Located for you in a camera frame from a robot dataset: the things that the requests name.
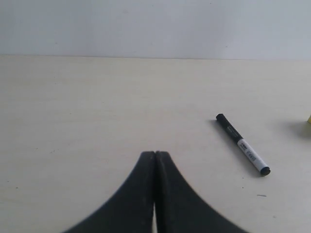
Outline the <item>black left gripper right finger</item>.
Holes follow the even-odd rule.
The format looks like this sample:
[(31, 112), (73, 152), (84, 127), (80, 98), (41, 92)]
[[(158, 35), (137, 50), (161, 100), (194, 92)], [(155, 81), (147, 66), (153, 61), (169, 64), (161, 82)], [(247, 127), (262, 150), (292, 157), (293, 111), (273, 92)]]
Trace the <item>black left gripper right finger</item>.
[(199, 197), (168, 152), (155, 154), (155, 214), (159, 233), (245, 232)]

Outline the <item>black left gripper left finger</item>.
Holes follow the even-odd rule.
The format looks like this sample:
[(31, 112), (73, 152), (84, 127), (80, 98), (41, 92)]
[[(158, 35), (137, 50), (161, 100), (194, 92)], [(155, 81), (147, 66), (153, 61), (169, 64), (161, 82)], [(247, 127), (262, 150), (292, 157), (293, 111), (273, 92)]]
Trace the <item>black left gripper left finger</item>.
[(151, 233), (156, 155), (143, 152), (133, 170), (105, 204), (68, 233)]

